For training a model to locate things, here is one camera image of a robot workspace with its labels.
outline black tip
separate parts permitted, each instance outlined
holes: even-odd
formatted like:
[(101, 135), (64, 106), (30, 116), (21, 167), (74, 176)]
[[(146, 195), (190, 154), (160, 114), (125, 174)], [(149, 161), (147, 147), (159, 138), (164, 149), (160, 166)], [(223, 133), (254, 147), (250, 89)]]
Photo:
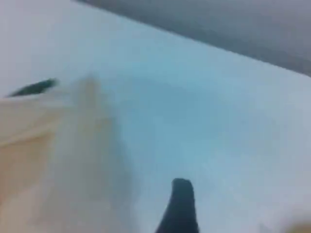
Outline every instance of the black tip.
[(156, 233), (199, 233), (192, 183), (176, 178), (166, 212)]

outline white surface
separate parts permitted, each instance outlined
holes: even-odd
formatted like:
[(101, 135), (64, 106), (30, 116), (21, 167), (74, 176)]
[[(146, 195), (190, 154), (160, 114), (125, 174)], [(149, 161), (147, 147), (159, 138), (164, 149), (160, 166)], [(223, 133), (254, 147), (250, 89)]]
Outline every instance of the white surface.
[(141, 232), (176, 176), (193, 181), (202, 232), (273, 229), (291, 203), (310, 207), (309, 78), (74, 2), (3, 0), (0, 19), (0, 93), (92, 71), (128, 99), (117, 112)]

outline white fabric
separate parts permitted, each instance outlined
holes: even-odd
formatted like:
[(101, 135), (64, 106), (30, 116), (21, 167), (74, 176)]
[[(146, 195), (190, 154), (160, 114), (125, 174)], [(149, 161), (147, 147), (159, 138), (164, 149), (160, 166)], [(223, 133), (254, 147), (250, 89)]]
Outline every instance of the white fabric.
[(0, 102), (0, 232), (137, 232), (131, 166), (98, 87)]

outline black object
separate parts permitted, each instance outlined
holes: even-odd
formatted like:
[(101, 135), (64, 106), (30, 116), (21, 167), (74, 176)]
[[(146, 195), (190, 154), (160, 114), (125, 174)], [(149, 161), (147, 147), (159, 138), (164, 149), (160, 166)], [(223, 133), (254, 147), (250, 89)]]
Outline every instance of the black object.
[(155, 233), (199, 233), (194, 191), (189, 180), (173, 180), (170, 202)]
[(10, 94), (8, 97), (37, 95), (46, 92), (48, 89), (57, 85), (56, 79), (47, 79), (38, 83), (27, 85), (18, 91)]

